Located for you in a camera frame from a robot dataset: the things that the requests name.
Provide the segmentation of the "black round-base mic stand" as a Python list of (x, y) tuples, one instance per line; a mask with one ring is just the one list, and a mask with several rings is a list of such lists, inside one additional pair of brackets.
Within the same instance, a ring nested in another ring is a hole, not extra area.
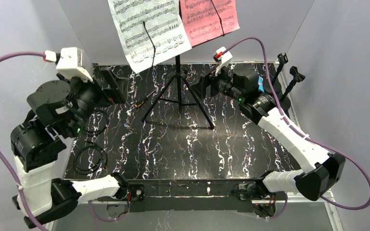
[(302, 81), (305, 80), (305, 75), (301, 74), (298, 71), (298, 68), (296, 66), (292, 66), (290, 68), (290, 74), (293, 76), (293, 79), (288, 84), (287, 88), (285, 89), (285, 92), (283, 94), (281, 94), (281, 93), (278, 93), (277, 94), (277, 97), (279, 99), (280, 106), (281, 106), (281, 108), (283, 109), (283, 111), (285, 113), (287, 113), (288, 110), (291, 107), (291, 101), (288, 98), (288, 94), (292, 91), (293, 87), (297, 83), (302, 82)]
[[(286, 53), (284, 53), (284, 54), (280, 53), (277, 56), (277, 59), (278, 59), (279, 65), (278, 65), (278, 67), (276, 69), (276, 72), (272, 76), (270, 76), (270, 78), (271, 78), (271, 83), (272, 83), (273, 89), (275, 90), (275, 93), (276, 94), (279, 94), (282, 91), (282, 87), (281, 87), (281, 83), (280, 83), (278, 77), (280, 76), (280, 73), (281, 73), (284, 65), (289, 60), (287, 58), (287, 54)], [(263, 76), (262, 86), (263, 86), (264, 93), (272, 94), (272, 91), (271, 91), (271, 88), (270, 88), (270, 84), (269, 84), (269, 82), (267, 80), (267, 75), (266, 74)]]

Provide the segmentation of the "white sheet music page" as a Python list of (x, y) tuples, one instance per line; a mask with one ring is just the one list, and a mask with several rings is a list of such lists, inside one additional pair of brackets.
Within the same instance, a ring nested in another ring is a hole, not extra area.
[(110, 0), (124, 55), (136, 74), (190, 50), (178, 0)]

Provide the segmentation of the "blue toy microphone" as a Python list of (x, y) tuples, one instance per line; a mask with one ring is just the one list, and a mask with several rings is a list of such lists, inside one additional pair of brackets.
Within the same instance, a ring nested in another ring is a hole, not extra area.
[(263, 77), (259, 76), (259, 78), (258, 78), (258, 91), (260, 91), (260, 92), (265, 92), (263, 82), (264, 82)]

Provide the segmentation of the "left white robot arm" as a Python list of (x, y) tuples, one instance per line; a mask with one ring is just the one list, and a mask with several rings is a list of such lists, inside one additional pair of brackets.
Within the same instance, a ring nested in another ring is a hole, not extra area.
[(64, 138), (77, 137), (96, 107), (123, 104), (127, 100), (127, 77), (117, 76), (109, 67), (95, 73), (99, 80), (67, 78), (40, 85), (27, 97), (30, 111), (25, 121), (11, 132), (20, 192), (14, 204), (24, 213), (29, 228), (70, 214), (79, 204), (100, 197), (124, 199), (129, 195), (127, 180), (113, 172), (105, 177), (72, 181), (55, 178), (53, 168), (66, 145)]

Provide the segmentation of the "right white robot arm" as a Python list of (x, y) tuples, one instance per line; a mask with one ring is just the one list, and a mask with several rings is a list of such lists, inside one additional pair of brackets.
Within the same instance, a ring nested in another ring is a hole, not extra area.
[(256, 192), (262, 195), (300, 193), (316, 201), (339, 181), (345, 158), (297, 134), (299, 128), (279, 113), (273, 96), (259, 90), (259, 80), (259, 74), (252, 67), (235, 68), (232, 76), (223, 67), (219, 73), (212, 70), (202, 74), (190, 89), (201, 99), (206, 97), (206, 91), (210, 91), (212, 97), (221, 93), (234, 99), (244, 116), (270, 133), (301, 167), (294, 171), (264, 173), (256, 182)]

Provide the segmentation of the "black tripod music stand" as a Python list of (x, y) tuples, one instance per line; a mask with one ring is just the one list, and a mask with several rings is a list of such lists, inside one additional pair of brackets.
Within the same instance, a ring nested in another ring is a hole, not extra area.
[[(206, 121), (208, 122), (208, 128), (209, 129), (214, 129), (214, 124), (209, 118), (208, 114), (206, 113), (205, 109), (202, 106), (201, 101), (197, 98), (196, 94), (190, 89), (190, 84), (187, 81), (187, 71), (183, 70), (181, 68), (181, 60), (180, 60), (180, 55), (175, 56), (175, 72), (171, 75), (171, 77), (168, 79), (167, 83), (164, 85), (162, 88), (161, 92), (157, 94), (156, 99), (152, 102), (151, 106), (148, 108), (147, 112), (145, 115), (141, 118), (141, 122), (145, 122), (147, 119), (148, 115), (151, 113), (151, 111), (154, 109), (155, 105), (159, 101), (165, 101), (169, 103), (176, 103), (178, 105), (178, 109), (180, 110), (182, 107), (187, 107), (187, 106), (198, 106), (201, 112), (203, 113)], [(169, 100), (163, 98), (163, 94), (165, 91), (169, 88), (169, 86), (172, 84), (172, 82), (176, 80), (177, 83), (177, 100)], [(186, 85), (188, 88), (189, 92), (191, 93), (191, 96), (194, 99), (194, 103), (184, 103), (182, 98), (183, 98), (183, 85)]]

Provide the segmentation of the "pink sheet music page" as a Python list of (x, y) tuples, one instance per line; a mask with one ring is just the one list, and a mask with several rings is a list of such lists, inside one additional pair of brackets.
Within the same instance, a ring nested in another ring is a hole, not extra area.
[(235, 0), (181, 0), (180, 7), (192, 47), (240, 29)]

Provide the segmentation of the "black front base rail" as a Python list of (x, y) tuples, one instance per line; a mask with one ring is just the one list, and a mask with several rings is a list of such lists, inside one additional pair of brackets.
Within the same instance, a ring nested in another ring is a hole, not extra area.
[(258, 180), (128, 180), (131, 211), (235, 210), (272, 216), (284, 196), (266, 192)]

